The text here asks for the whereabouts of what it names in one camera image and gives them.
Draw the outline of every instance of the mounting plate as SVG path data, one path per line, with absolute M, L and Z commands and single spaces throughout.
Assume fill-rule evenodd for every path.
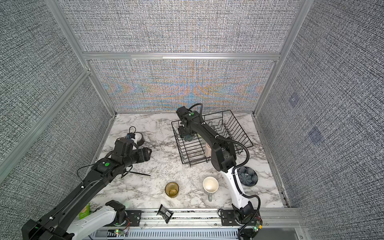
M 130 227 L 138 227 L 141 220 L 141 211 L 140 210 L 126 210 L 127 217 L 129 219 L 129 226 Z M 124 223 L 121 226 L 115 226 L 113 224 L 108 224 L 106 227 L 117 227 L 117 228 L 124 228 L 128 226 L 128 222 Z
M 233 210 L 221 210 L 220 211 L 220 220 L 221 225 L 223 226 L 241 226 L 235 221 L 235 215 L 233 213 Z M 252 226 L 256 224 L 256 220 L 252 220 L 249 225 Z

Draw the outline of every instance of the wire basket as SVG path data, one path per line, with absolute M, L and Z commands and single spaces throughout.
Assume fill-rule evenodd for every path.
M 240 123 L 237 121 L 231 110 L 211 113 L 203 115 L 202 117 L 213 130 L 223 137 L 231 137 L 233 140 L 240 142 L 247 148 L 253 147 L 253 143 L 245 133 L 244 129 L 240 126 Z M 185 141 L 184 138 L 180 137 L 179 131 L 177 130 L 181 125 L 181 121 L 173 121 L 171 124 L 181 162 L 183 164 L 192 166 L 197 163 L 208 162 L 211 160 L 211 157 L 206 157 L 204 155 L 206 142 L 199 134 L 195 134 L 192 141 Z M 240 154 L 242 151 L 243 148 L 235 144 L 235 152 Z

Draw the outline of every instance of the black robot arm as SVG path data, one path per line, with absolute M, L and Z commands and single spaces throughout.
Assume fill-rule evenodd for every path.
M 146 147 L 138 149 L 137 144 L 131 139 L 131 137 L 134 138 L 134 134 L 128 134 L 128 136 L 129 138 L 117 139 L 114 150 L 93 164 L 81 184 L 55 208 L 37 222 L 29 220 L 22 227 L 23 239 L 72 239 L 74 234 L 66 231 L 90 200 L 117 175 L 121 174 L 123 178 L 129 172 L 126 170 L 127 167 L 150 159 L 152 150 Z M 116 223 L 122 223 L 125 220 L 125 207 L 121 203 L 110 201 L 106 205 L 117 212 Z
M 197 111 L 191 111 L 183 106 L 177 109 L 176 113 L 182 124 L 178 128 L 180 136 L 185 137 L 199 133 L 212 149 L 211 162 L 216 170 L 228 172 L 228 169 L 236 166 L 233 143 L 219 139 L 218 137 L 224 137 L 209 127 Z

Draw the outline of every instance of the white mug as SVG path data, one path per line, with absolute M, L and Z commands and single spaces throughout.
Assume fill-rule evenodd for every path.
M 206 177 L 203 181 L 203 188 L 208 195 L 208 200 L 212 202 L 212 194 L 218 190 L 218 181 L 214 177 Z

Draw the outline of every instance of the gray fabric wall panel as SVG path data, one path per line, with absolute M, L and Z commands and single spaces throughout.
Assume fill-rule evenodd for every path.
M 300 0 L 59 0 L 85 51 L 278 53 Z
M 118 112 L 253 111 L 273 61 L 91 60 Z
M 312 239 L 383 239 L 384 6 L 315 1 L 259 120 Z
M 91 163 L 110 118 L 86 79 L 0 185 L 1 239 L 21 239 L 27 220 L 38 220 L 80 183 L 76 170 Z
M 0 162 L 83 70 L 41 1 L 0 2 Z

